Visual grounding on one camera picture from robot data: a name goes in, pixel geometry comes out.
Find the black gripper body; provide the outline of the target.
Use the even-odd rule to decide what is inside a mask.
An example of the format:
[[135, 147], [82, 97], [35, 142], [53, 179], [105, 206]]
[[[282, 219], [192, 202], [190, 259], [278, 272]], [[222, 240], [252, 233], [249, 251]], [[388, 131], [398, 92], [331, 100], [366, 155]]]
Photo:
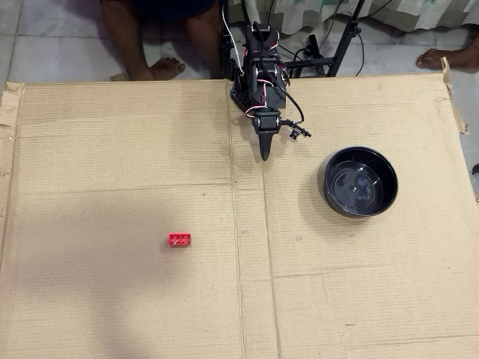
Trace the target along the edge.
[[252, 124], [257, 135], [276, 134], [281, 128], [281, 112], [277, 109], [258, 109], [253, 113]]

